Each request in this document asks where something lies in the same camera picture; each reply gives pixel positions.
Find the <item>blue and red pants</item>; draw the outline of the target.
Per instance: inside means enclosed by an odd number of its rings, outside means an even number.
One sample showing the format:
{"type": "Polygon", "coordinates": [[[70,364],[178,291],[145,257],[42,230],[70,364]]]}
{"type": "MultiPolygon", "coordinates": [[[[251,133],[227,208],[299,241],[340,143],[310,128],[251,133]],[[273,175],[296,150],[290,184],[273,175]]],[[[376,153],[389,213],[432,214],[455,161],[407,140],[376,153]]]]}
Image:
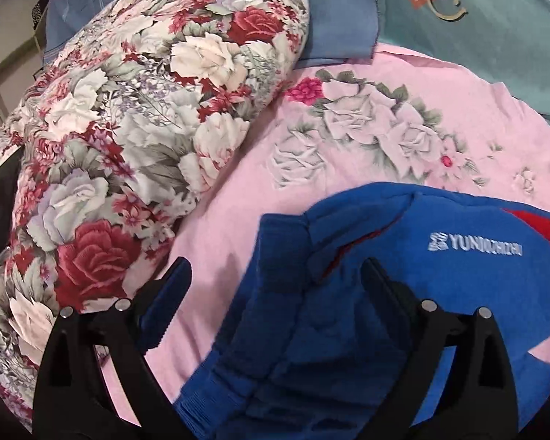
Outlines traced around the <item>blue and red pants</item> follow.
{"type": "Polygon", "coordinates": [[[550,213],[391,183],[261,217],[177,414],[199,439],[352,439],[395,383],[424,299],[493,311],[527,424],[550,395],[550,364],[532,355],[550,337],[550,213]]]}

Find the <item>red floral quilt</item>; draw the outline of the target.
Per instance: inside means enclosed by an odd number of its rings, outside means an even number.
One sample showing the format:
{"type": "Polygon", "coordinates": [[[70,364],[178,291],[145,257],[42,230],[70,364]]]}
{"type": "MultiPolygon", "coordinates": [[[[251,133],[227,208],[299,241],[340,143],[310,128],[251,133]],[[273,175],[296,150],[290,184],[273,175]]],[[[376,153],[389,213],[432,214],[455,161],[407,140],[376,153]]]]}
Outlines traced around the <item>red floral quilt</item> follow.
{"type": "Polygon", "coordinates": [[[21,424],[59,311],[104,310],[154,277],[309,22],[309,0],[114,0],[0,125],[0,165],[25,147],[0,256],[0,398],[21,424]]]}

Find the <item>black smartphone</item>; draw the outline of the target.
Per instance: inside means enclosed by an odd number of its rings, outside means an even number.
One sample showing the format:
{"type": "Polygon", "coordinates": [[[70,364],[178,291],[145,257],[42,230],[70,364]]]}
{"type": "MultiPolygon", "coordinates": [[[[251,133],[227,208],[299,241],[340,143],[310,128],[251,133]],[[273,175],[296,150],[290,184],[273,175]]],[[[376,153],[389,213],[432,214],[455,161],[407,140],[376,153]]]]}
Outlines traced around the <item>black smartphone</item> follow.
{"type": "Polygon", "coordinates": [[[0,165],[0,256],[10,246],[12,212],[18,191],[18,175],[25,147],[18,147],[0,165]]]}

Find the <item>pink floral bed sheet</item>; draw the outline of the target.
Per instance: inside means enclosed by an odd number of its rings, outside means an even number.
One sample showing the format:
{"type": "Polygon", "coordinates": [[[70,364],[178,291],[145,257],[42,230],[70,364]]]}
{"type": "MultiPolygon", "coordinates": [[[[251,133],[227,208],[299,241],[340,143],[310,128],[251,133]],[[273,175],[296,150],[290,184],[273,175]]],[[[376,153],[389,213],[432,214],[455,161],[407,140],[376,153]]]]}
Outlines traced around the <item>pink floral bed sheet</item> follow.
{"type": "MultiPolygon", "coordinates": [[[[292,83],[173,244],[190,261],[191,288],[147,353],[173,408],[212,348],[261,217],[299,216],[378,183],[550,213],[550,126],[504,84],[396,47],[368,64],[298,71],[292,83]]],[[[532,355],[550,364],[550,337],[532,355]]]]}

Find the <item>teal heart pattern blanket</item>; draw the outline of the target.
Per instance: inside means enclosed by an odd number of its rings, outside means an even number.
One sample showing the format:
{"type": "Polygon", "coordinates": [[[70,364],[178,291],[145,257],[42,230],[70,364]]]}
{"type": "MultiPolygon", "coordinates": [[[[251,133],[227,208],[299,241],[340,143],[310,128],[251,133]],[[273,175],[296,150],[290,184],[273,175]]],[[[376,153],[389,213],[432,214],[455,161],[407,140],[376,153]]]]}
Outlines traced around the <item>teal heart pattern blanket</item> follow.
{"type": "Polygon", "coordinates": [[[503,83],[550,123],[550,0],[377,0],[379,38],[503,83]]]}

